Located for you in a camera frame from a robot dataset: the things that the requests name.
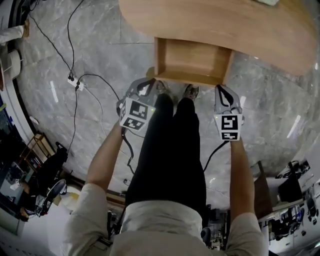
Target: person in black clothing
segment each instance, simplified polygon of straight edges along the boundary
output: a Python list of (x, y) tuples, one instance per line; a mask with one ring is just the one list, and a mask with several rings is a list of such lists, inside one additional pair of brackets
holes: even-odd
[(36, 208), (36, 199), (38, 195), (47, 196), (47, 191), (52, 188), (55, 183), (55, 177), (62, 165), (67, 161), (67, 149), (59, 142), (56, 154), (50, 156), (41, 166), (36, 174), (34, 174), (29, 183), (21, 182), (24, 193), (21, 196), (22, 206), (20, 208), (20, 219), (28, 221), (29, 215), (32, 215)]

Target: person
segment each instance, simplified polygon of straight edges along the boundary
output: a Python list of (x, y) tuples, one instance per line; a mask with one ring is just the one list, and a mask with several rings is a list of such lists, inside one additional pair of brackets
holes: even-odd
[(125, 197), (125, 215), (113, 244), (108, 239), (106, 192), (122, 144), (117, 122), (88, 170), (76, 210), (65, 227), (63, 255), (228, 255), (268, 253), (254, 211), (254, 181), (243, 142), (231, 141), (231, 227), (226, 251), (211, 251), (201, 239), (206, 182), (200, 163), (199, 119), (189, 85), (174, 105), (158, 95), (138, 165)]
[(23, 25), (9, 27), (0, 30), (0, 45), (5, 46), (7, 42), (18, 39), (28, 38), (30, 31), (30, 22), (25, 20)]
[(68, 159), (67, 149), (59, 142), (55, 144), (57, 146), (56, 153), (42, 164), (37, 173), (30, 178), (30, 182), (19, 182), (24, 192), (21, 195), (19, 209), (19, 218), (23, 222), (27, 222), (29, 216), (35, 214), (37, 197), (46, 197), (48, 189), (58, 182), (55, 180), (57, 173)]

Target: wooden drawer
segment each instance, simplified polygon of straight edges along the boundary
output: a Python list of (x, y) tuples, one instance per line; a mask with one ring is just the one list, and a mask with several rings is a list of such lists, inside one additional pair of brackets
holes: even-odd
[(205, 86), (225, 83), (234, 56), (228, 48), (165, 38), (154, 39), (154, 51), (147, 77)]

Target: white shirt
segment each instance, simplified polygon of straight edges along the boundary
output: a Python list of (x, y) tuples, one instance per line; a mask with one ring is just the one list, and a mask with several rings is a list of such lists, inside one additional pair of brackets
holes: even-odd
[(226, 251), (209, 250), (202, 242), (202, 218), (193, 209), (172, 201), (144, 201), (129, 205), (121, 233), (111, 247), (107, 238), (108, 204), (105, 191), (86, 184), (77, 209), (65, 227), (61, 246), (68, 256), (265, 256), (265, 243), (258, 220), (252, 213), (235, 218)]

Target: marble floor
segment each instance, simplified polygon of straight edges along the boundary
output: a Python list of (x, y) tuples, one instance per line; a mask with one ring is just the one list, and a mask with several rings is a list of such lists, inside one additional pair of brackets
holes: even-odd
[[(54, 42), (70, 64), (72, 50), (68, 42), (67, 22), (80, 0), (41, 1), (31, 13), (40, 28)], [(318, 29), (316, 0), (305, 0)], [(74, 72), (103, 76), (121, 96), (131, 82), (145, 76), (153, 66), (153, 38), (135, 30), (122, 17), (117, 0), (84, 0), (70, 21), (70, 37), (75, 50)], [(75, 89), (67, 82), (68, 68), (48, 40), (30, 20), (30, 36), (16, 42), (23, 58), (17, 78), (18, 87), (36, 128), (51, 143), (69, 146), (74, 132)], [(320, 61), (319, 49), (315, 57)], [(86, 87), (100, 100), (102, 122), (108, 133), (118, 116), (116, 97), (97, 77), (86, 77)], [(304, 157), (320, 131), (319, 71), (315, 66), (305, 76), (292, 76), (253, 56), (235, 55), (227, 86), (241, 97), (245, 123), (242, 138), (252, 171), (261, 160), (268, 176), (275, 176), (293, 158)], [(181, 86), (170, 83), (178, 95)], [(221, 143), (214, 115), (214, 88), (201, 87), (195, 101), (200, 121), (201, 162), (204, 166), (211, 152)], [(105, 139), (100, 123), (101, 109), (87, 91), (78, 92), (76, 133), (65, 167), (85, 180), (89, 164)], [(137, 166), (143, 139), (127, 134), (134, 150), (132, 166)], [(110, 189), (121, 192), (128, 187), (124, 179), (132, 174), (126, 166), (130, 151), (121, 147)], [(217, 208), (229, 206), (230, 148), (214, 155), (206, 171), (207, 201)]]

